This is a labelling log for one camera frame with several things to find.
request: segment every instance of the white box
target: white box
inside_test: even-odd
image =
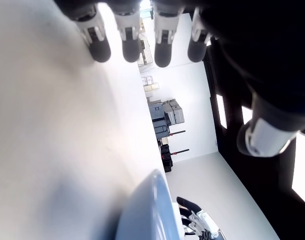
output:
[[[168,144],[168,137],[162,137],[161,142],[162,142],[162,145]]]
[[[154,80],[153,80],[153,77],[152,77],[152,76],[148,76],[148,77],[147,77],[147,84],[148,84],[148,85],[154,84]]]
[[[142,77],[141,80],[143,86],[147,85],[147,77]]]

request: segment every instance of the black fingertip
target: black fingertip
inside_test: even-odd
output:
[[[92,58],[99,63],[107,62],[111,57],[111,48],[107,37],[103,41],[93,41],[89,45],[89,51]]]
[[[188,225],[192,223],[192,221],[190,221],[187,218],[182,218],[181,222],[182,222],[182,225],[185,225],[186,227],[188,227]]]
[[[189,211],[193,211],[195,214],[202,210],[197,204],[188,201],[180,196],[178,196],[176,200],[179,205],[187,208]]]
[[[190,39],[188,47],[188,58],[194,62],[198,63],[203,60],[206,54],[206,44],[204,42],[196,42]]]
[[[129,63],[134,63],[139,59],[139,39],[122,41],[122,53],[124,59]]]
[[[154,61],[158,67],[164,68],[169,65],[172,59],[172,45],[168,43],[156,43],[154,49]]]
[[[187,210],[187,209],[184,209],[184,208],[179,208],[179,212],[180,212],[180,215],[183,215],[185,216],[186,218],[189,218],[190,215],[192,215],[192,212]]]

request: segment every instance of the fluorescent light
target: fluorescent light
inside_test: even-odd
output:
[[[150,0],[142,0],[140,3],[140,10],[148,10],[151,8],[151,1]]]
[[[248,107],[241,106],[243,124],[248,123],[253,118],[253,110]]]
[[[291,188],[305,202],[305,134],[302,133],[297,133],[296,155]]]
[[[227,129],[227,121],[226,121],[226,113],[225,113],[225,107],[224,107],[224,99],[222,96],[217,94],[217,105],[219,110],[219,119],[221,125]]]

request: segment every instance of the white table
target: white table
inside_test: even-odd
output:
[[[163,171],[138,66],[101,12],[103,64],[51,0],[0,0],[0,239],[106,233],[132,190]]]

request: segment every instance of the blue plate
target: blue plate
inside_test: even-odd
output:
[[[116,240],[179,240],[166,183],[153,171],[130,196],[119,220]]]

